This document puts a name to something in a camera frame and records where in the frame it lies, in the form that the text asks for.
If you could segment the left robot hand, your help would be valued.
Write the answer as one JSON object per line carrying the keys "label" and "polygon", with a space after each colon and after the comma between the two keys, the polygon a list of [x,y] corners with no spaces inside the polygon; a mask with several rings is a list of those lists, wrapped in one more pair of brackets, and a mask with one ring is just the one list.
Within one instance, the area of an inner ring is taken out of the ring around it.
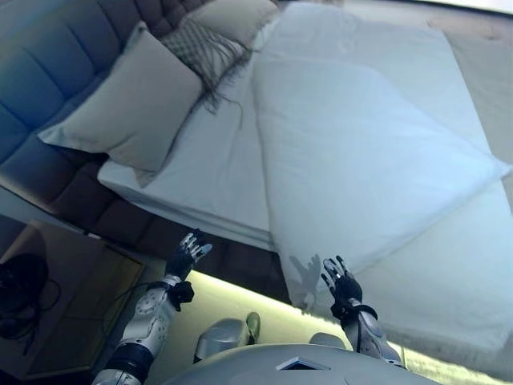
{"label": "left robot hand", "polygon": [[205,234],[199,229],[188,233],[177,245],[168,259],[165,274],[178,277],[182,282],[195,265],[212,251],[212,244],[207,243]]}

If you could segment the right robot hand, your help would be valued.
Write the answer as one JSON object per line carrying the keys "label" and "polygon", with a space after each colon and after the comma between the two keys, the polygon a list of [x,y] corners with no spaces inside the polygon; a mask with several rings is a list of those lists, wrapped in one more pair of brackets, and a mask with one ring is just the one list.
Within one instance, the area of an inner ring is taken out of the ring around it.
{"label": "right robot hand", "polygon": [[352,301],[362,301],[362,288],[354,276],[347,270],[340,256],[325,258],[322,262],[324,272],[321,279],[332,294],[334,303],[342,308],[353,305]]}

